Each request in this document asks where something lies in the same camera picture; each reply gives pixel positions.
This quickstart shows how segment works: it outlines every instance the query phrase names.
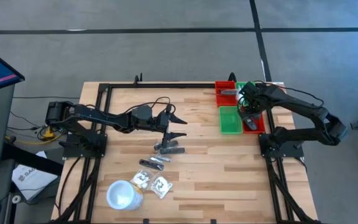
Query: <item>wooden tabletop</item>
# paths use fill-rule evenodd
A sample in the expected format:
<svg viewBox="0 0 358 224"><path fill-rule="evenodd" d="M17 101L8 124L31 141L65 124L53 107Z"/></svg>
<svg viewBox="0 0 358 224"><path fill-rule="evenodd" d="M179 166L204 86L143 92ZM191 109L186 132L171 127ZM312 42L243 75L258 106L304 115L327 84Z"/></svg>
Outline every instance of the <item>wooden tabletop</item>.
<svg viewBox="0 0 358 224"><path fill-rule="evenodd" d="M86 82L80 103L93 105L98 85ZM165 163L162 172L173 183L171 191L164 199L146 191L143 205L138 210L110 208L106 201L108 187L116 180L131 180L140 168L139 159L147 159L154 153L153 145L161 141L162 134L147 131L122 134L107 127L108 146L101 160L92 223L141 223L144 218L149 218L150 223L209 223L210 219L217 219L218 223L275 223L266 163L260 155L257 135L220 133L213 88L113 89L109 112L122 113L131 106L155 101L161 96L170 97L177 107L176 116L188 122L187 125L170 124L170 131L187 133L187 136L176 139L186 148L186 153L172 155L173 162ZM163 105L156 105L154 116L161 110ZM275 107L272 112L277 126L295 128L290 111ZM268 132L265 113L264 120ZM90 128L89 122L82 125ZM62 180L74 160L65 162ZM78 192L83 161L77 163L68 178L62 211ZM291 158L283 162L290 193L306 214L317 219L305 168ZM279 196L282 215L286 218L283 199L281 194ZM88 193L83 200L81 218L85 218L87 203ZM52 218L57 217L54 208Z"/></svg>

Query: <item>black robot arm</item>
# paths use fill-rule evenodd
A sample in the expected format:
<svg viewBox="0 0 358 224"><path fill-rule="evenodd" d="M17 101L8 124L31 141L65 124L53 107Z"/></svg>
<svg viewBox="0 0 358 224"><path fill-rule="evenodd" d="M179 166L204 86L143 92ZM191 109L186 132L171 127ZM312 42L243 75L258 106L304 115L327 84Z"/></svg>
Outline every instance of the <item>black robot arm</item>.
<svg viewBox="0 0 358 224"><path fill-rule="evenodd" d="M292 97L276 85L260 84L255 86L247 83L239 93L249 102L249 105L240 111L243 114L242 117L254 116L263 110L281 106L309 118L313 122L313 128L287 130L284 127L276 127L268 137L263 136L267 138L264 139L266 146L275 151L280 150L284 143L291 141L291 146L295 148L298 148L303 141L319 141L325 145L336 146L346 134L346 126L326 108ZM282 156L280 153L267 154L276 155L274 157Z"/></svg>
<svg viewBox="0 0 358 224"><path fill-rule="evenodd" d="M53 128L64 129L72 133L76 139L60 142L65 147L64 157L99 157L103 156L107 136L92 129L86 129L79 121L91 121L113 127L121 133L131 133L133 130L146 130L163 133L162 144L166 145L171 139L185 136L185 133L169 133L169 122L187 124L177 118L172 110L172 104L161 111L158 116L152 116L152 107L147 104L133 107L121 114L111 114L100 111L93 105L75 105L69 101L50 102L45 123Z"/></svg>

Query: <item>gray floor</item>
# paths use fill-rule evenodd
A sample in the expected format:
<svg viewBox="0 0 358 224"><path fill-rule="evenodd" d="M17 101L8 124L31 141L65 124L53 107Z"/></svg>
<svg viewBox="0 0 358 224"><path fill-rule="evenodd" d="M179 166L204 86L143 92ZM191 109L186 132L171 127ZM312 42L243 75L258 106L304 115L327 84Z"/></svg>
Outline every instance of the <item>gray floor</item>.
<svg viewBox="0 0 358 224"><path fill-rule="evenodd" d="M358 27L358 1L256 3L263 28ZM253 25L246 0L0 0L0 30ZM264 41L273 81L323 98L325 107L346 124L358 119L358 32L269 33ZM16 96L79 96L85 81L128 81L140 72L147 81L224 80L230 72L244 81L264 78L251 32L0 35L0 57L26 77L16 85ZM14 100L12 111L42 124L48 102ZM299 116L295 123L298 128L310 125ZM28 127L14 117L9 125ZM22 147L60 158L56 145ZM304 150L319 219L358 223L358 131L350 130L338 147L307 142ZM52 207L53 199L20 204L16 223L46 222Z"/></svg>

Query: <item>red tray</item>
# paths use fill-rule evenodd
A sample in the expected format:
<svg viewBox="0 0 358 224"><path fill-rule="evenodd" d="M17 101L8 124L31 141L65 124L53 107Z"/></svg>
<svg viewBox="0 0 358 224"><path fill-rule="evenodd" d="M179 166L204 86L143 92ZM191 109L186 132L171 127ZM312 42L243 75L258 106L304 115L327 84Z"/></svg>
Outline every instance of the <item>red tray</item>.
<svg viewBox="0 0 358 224"><path fill-rule="evenodd" d="M222 95L221 90L235 90L236 84L234 81L216 81L215 82L215 94L216 104L218 106L237 106L237 100L235 95Z"/></svg>
<svg viewBox="0 0 358 224"><path fill-rule="evenodd" d="M246 123L243 121L242 122L242 130L243 133L246 134L262 134L265 132L265 123L264 123L264 117L261 114L259 119L255 119L253 118L256 126L258 127L258 129L256 131L251 131L248 126L246 125Z"/></svg>

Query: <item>green container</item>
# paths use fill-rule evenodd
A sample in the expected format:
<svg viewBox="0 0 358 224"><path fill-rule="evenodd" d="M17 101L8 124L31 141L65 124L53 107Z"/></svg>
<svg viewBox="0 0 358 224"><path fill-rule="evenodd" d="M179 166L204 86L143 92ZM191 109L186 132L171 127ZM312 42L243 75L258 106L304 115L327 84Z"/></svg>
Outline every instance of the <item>green container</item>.
<svg viewBox="0 0 358 224"><path fill-rule="evenodd" d="M241 134L242 123L236 106L219 107L219 126L222 134Z"/></svg>
<svg viewBox="0 0 358 224"><path fill-rule="evenodd" d="M248 82L236 82L236 89L237 89L238 91L241 90L242 87L244 87L247 83L248 83ZM244 100L244 101L242 102L242 105L243 105L243 106L248 106L248 101Z"/></svg>

